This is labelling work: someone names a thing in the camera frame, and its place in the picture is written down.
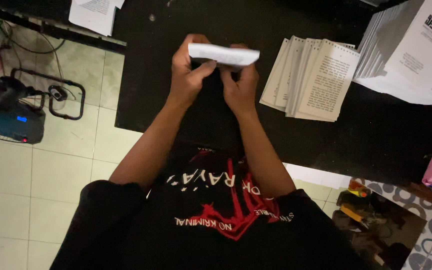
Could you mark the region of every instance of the hand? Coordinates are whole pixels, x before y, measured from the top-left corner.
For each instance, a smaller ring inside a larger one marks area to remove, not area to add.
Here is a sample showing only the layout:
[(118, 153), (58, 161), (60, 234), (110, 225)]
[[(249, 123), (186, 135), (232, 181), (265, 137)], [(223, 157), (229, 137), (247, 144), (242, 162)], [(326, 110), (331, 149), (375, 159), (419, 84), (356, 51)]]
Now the hand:
[(173, 56), (171, 91), (166, 104), (187, 109), (203, 87), (203, 79), (213, 73), (216, 61), (211, 60), (191, 70), (189, 43), (210, 43), (203, 34), (189, 34)]
[[(231, 47), (248, 48), (243, 44), (233, 44)], [(241, 70), (237, 82), (231, 78), (231, 71), (229, 69), (221, 69), (221, 80), (224, 84), (224, 100), (237, 118), (248, 113), (256, 113), (255, 97), (258, 79), (259, 75), (254, 63)]]

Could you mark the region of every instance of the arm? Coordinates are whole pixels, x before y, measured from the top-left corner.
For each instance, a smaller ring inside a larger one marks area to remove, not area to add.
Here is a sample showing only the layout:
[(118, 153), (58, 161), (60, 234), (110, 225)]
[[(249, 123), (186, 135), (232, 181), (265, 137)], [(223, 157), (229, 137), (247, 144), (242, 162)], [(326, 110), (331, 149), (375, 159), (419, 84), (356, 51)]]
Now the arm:
[[(246, 48), (242, 45), (232, 47)], [(261, 193), (268, 197), (279, 197), (290, 193), (296, 187), (258, 119), (255, 107), (258, 79), (254, 64), (243, 68), (237, 82), (231, 78), (229, 70), (221, 71), (224, 99), (239, 123), (249, 169)]]
[(201, 90), (203, 78), (216, 67), (215, 61), (209, 61), (191, 70), (188, 53), (191, 42), (209, 43), (202, 34), (189, 34), (174, 54), (171, 91), (166, 104), (114, 170), (109, 178), (111, 182), (137, 183), (147, 192), (165, 165), (186, 110)]

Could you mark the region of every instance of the person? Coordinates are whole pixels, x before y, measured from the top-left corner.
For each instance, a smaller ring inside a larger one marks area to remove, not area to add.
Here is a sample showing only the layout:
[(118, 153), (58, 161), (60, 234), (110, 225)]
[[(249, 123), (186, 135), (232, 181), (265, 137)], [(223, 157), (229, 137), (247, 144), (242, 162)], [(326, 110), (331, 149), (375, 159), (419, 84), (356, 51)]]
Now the person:
[(266, 136), (254, 64), (237, 81), (220, 68), (245, 153), (174, 143), (216, 68), (208, 61), (191, 70), (192, 42), (209, 43), (189, 34), (174, 54), (164, 107), (109, 181), (83, 188), (51, 269), (363, 269), (332, 220), (296, 189)]

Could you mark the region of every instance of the black t-shirt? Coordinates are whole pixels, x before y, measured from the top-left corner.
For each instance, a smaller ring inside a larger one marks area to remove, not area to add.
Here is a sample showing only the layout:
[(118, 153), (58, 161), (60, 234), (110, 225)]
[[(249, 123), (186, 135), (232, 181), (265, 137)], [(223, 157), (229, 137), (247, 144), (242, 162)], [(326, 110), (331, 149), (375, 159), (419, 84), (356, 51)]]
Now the black t-shirt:
[(243, 156), (175, 145), (147, 199), (84, 187), (51, 269), (365, 269), (302, 189), (259, 193)]

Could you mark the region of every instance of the shirt sleeve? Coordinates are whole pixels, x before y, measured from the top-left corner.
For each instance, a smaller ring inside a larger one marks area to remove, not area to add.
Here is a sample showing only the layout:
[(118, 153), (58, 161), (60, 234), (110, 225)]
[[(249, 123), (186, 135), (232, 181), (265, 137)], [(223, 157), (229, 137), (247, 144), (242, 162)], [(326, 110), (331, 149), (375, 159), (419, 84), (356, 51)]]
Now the shirt sleeve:
[(294, 215), (289, 222), (295, 234), (303, 237), (308, 250), (324, 254), (324, 260), (314, 261), (321, 264), (315, 269), (364, 270), (367, 264), (354, 251), (349, 239), (340, 231), (333, 220), (304, 192), (297, 189), (278, 198), (280, 208)]
[(93, 181), (81, 190), (79, 205), (50, 269), (79, 269), (123, 239), (124, 227), (141, 209), (146, 194), (136, 183)]

